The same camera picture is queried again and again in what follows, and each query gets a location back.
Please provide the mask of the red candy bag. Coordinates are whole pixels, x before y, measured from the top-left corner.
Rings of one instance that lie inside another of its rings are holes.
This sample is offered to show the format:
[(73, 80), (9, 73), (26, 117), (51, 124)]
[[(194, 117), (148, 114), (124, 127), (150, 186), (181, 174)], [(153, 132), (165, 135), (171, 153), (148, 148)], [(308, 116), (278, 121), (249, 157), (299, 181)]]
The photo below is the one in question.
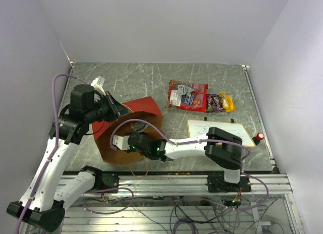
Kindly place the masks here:
[(207, 89), (207, 84), (170, 80), (166, 107), (206, 112)]

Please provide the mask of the brown purple chocolate pack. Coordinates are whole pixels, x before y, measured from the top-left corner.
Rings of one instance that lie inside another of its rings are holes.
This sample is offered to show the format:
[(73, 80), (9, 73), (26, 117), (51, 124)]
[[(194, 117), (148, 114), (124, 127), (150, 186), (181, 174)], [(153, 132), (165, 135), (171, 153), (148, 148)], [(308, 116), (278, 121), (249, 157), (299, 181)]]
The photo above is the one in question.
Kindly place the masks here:
[(222, 97), (218, 94), (206, 95), (206, 112), (224, 112)]

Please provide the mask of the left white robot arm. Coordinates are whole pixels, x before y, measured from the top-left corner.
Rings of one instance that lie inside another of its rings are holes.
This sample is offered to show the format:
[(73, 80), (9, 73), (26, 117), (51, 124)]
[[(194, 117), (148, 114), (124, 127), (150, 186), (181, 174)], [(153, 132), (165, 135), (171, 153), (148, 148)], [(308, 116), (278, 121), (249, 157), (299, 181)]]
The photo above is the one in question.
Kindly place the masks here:
[(47, 148), (34, 179), (19, 201), (9, 203), (10, 216), (53, 232), (60, 226), (68, 205), (78, 198), (75, 193), (98, 192), (103, 185), (101, 170), (86, 167), (68, 192), (56, 192), (67, 159), (95, 122), (114, 122), (130, 109), (117, 102), (100, 86), (80, 84), (74, 87), (67, 104), (52, 123)]

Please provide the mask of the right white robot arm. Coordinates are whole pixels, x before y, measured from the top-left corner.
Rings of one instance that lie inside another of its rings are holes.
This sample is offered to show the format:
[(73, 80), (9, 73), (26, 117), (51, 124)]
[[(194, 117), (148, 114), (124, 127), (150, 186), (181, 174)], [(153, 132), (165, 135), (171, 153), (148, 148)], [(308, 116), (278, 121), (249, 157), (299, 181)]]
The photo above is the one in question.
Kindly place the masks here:
[(133, 133), (127, 140), (129, 152), (137, 151), (150, 160), (170, 161), (183, 157), (206, 156), (224, 169), (223, 187), (234, 191), (240, 186), (243, 140), (220, 128), (212, 127), (203, 136), (175, 140), (153, 140)]

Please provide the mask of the silver green snack wrapper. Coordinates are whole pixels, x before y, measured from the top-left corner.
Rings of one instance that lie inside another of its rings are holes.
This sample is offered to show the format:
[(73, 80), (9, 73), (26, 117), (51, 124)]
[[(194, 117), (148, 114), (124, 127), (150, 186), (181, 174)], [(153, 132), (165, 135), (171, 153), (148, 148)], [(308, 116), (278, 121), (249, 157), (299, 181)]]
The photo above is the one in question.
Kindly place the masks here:
[(178, 85), (178, 94), (179, 95), (186, 95), (187, 97), (191, 97), (193, 91), (194, 91), (194, 89), (188, 85), (185, 85), (185, 84)]

